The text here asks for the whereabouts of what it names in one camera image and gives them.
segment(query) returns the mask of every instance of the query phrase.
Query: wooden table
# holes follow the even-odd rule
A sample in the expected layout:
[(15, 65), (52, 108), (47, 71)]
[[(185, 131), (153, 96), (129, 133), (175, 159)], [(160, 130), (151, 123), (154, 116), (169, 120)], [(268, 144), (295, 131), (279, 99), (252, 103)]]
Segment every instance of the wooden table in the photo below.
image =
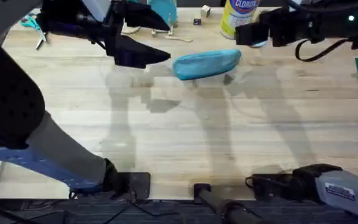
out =
[[(55, 121), (84, 147), (112, 160), (119, 171), (152, 174), (151, 198), (190, 198), (194, 183), (217, 185), (226, 197), (250, 198), (244, 177), (329, 163), (358, 174), (358, 80), (344, 45), (314, 63), (294, 56), (295, 44), (262, 49), (236, 46), (219, 32), (222, 9), (194, 26), (198, 9), (178, 9), (175, 35), (192, 43), (132, 35), (172, 54), (145, 70), (114, 66), (86, 40), (38, 34), (15, 26), (4, 48), (39, 85)], [(304, 57), (335, 40), (305, 45)], [(242, 51), (224, 75), (183, 82), (173, 59), (219, 49)], [(66, 198), (68, 188), (7, 164), (0, 198)]]

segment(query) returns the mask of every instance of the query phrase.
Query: small cube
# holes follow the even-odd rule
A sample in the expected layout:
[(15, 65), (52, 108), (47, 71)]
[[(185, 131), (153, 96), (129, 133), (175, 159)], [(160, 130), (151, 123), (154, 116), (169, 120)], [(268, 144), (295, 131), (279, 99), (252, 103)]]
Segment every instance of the small cube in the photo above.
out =
[(193, 25), (201, 25), (201, 19), (194, 18)]
[(207, 6), (207, 5), (204, 5), (204, 6), (201, 8), (201, 15), (202, 15), (204, 18), (207, 18), (210, 14), (211, 14), (211, 7), (209, 7), (209, 6)]
[(201, 15), (200, 14), (197, 14), (195, 17), (194, 17), (194, 20), (193, 20), (193, 25), (201, 25)]

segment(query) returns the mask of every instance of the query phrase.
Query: dark floor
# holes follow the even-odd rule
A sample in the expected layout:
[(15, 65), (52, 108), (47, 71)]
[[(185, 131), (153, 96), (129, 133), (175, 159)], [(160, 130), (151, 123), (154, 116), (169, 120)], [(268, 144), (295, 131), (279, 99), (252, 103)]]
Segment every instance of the dark floor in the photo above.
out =
[[(274, 202), (243, 202), (247, 208), (267, 220), (276, 223), (287, 224), (358, 224), (358, 218), (346, 214), (342, 210), (330, 206), (320, 206), (315, 203), (292, 203), (282, 200)], [(70, 224), (96, 224), (103, 223), (111, 218), (125, 206), (125, 202), (112, 202), (108, 200), (80, 199), (66, 201), (40, 211), (16, 212), (18, 215), (30, 218), (41, 214), (50, 213), (54, 210), (68, 211), (66, 223)], [(153, 213), (167, 211), (179, 211), (186, 218), (188, 224), (210, 224), (219, 223), (210, 209), (199, 205), (193, 205), (190, 201), (148, 201), (142, 205), (143, 208)], [(12, 223), (9, 220), (0, 218), (0, 224)], [(177, 224), (180, 217), (153, 218), (139, 212), (135, 208), (130, 208), (126, 213), (118, 216), (111, 223), (122, 224)]]

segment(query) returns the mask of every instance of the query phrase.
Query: clorox label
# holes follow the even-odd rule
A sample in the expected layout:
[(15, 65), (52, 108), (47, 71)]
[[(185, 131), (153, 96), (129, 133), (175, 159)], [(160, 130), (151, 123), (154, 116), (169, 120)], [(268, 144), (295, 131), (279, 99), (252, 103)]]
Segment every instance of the clorox label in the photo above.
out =
[(246, 14), (258, 7), (259, 0), (230, 0), (230, 4), (236, 12)]

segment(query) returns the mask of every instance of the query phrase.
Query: small block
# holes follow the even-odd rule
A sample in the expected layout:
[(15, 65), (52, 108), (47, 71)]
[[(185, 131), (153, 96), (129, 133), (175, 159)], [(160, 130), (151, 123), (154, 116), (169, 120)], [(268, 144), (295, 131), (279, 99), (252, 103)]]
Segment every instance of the small block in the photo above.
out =
[(193, 25), (201, 25), (201, 19), (197, 19), (195, 18), (194, 21), (193, 21)]
[(207, 18), (211, 14), (211, 7), (204, 5), (201, 8), (201, 15), (205, 18)]

